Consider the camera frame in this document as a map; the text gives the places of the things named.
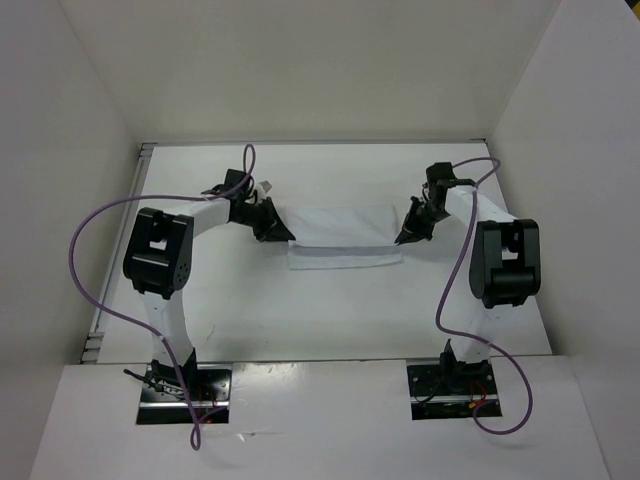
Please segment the white fabric skirt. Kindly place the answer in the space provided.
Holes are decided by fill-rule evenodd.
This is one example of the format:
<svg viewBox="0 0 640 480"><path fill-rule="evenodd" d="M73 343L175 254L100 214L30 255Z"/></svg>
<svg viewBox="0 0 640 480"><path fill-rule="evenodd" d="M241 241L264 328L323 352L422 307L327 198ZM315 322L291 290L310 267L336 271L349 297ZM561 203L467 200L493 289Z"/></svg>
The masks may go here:
<svg viewBox="0 0 640 480"><path fill-rule="evenodd" d="M288 208L285 225L294 235L291 270L372 268L401 264L395 243L398 221L391 205Z"/></svg>

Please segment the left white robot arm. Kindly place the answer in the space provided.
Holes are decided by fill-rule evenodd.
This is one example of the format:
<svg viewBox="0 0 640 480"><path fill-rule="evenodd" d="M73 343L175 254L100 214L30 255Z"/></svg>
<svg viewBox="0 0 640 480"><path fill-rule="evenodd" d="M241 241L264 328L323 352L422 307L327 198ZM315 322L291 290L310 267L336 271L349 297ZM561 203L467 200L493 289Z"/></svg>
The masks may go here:
<svg viewBox="0 0 640 480"><path fill-rule="evenodd" d="M219 199L173 211L141 209L126 250L123 271L141 295L154 331L152 370L176 399L199 387L196 352L188 336L182 290L191 275L197 236L234 223L259 242L288 246L292 270L357 269L402 262L398 215L392 205L288 208L273 200Z"/></svg>

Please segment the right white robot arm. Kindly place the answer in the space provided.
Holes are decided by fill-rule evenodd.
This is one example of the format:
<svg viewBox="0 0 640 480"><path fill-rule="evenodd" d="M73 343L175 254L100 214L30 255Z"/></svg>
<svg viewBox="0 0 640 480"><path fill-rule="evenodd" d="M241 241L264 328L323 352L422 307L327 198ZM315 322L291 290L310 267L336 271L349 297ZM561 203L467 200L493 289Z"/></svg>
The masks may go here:
<svg viewBox="0 0 640 480"><path fill-rule="evenodd" d="M463 253L470 257L468 282L477 312L466 327L439 329L449 335L451 358L438 369L438 380L450 393L473 381L470 365L489 359L491 344L509 311L522 306L541 286L540 231L536 221L519 219L472 186L441 188L436 195L413 196L398 244L431 240L435 226L453 217L471 231Z"/></svg>

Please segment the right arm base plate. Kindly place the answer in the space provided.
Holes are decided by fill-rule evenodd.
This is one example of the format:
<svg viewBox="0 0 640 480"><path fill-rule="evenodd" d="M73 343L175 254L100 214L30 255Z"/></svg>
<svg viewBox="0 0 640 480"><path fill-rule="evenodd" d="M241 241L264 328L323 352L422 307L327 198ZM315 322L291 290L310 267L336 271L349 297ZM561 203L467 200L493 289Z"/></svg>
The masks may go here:
<svg viewBox="0 0 640 480"><path fill-rule="evenodd" d="M445 377L434 360L406 365L413 421L471 418L480 406L479 418L502 416L492 366L485 362L478 371Z"/></svg>

